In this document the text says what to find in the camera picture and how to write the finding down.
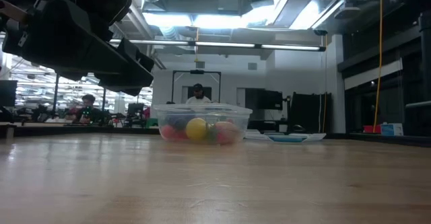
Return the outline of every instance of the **clear plastic container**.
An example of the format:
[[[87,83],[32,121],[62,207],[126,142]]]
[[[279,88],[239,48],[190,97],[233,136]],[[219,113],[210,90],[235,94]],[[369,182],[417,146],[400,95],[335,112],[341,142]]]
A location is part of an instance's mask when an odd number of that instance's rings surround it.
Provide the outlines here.
[[[215,144],[241,141],[253,112],[228,104],[166,104],[154,110],[163,139]]]

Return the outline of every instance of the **table surface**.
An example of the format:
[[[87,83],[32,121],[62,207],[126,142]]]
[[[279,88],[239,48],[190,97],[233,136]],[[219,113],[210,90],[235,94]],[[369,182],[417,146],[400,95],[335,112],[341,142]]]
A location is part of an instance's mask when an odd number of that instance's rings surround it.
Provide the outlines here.
[[[2,224],[431,223],[431,149],[81,134],[0,142]]]

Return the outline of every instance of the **cap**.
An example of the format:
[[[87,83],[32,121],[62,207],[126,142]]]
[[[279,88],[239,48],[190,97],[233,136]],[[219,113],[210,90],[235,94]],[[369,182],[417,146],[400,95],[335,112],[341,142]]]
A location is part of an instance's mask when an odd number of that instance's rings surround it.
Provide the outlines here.
[[[193,86],[193,89],[194,89],[194,90],[202,90],[202,89],[203,89],[203,86],[202,86],[200,83],[197,83],[197,84],[195,84],[195,85]]]

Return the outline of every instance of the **man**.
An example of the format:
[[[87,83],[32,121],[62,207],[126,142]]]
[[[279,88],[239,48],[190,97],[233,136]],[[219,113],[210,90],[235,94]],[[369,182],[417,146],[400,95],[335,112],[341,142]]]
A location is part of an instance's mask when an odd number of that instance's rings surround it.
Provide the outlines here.
[[[94,107],[94,101],[96,101],[95,97],[90,94],[82,96],[84,107],[76,114],[76,121],[82,124],[90,124],[97,120],[102,120],[102,112]]]
[[[186,104],[204,104],[211,103],[207,97],[205,97],[203,93],[203,86],[200,83],[197,83],[193,86],[193,97],[189,98],[186,101]]]

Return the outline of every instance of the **white shirt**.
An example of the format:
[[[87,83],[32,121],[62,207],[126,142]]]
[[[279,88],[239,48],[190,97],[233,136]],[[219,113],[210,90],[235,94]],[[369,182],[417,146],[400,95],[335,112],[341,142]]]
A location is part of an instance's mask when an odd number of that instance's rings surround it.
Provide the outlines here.
[[[193,96],[186,101],[186,104],[205,104],[205,103],[211,103],[211,100],[209,100],[205,96],[203,96],[202,99],[197,99],[195,96]]]

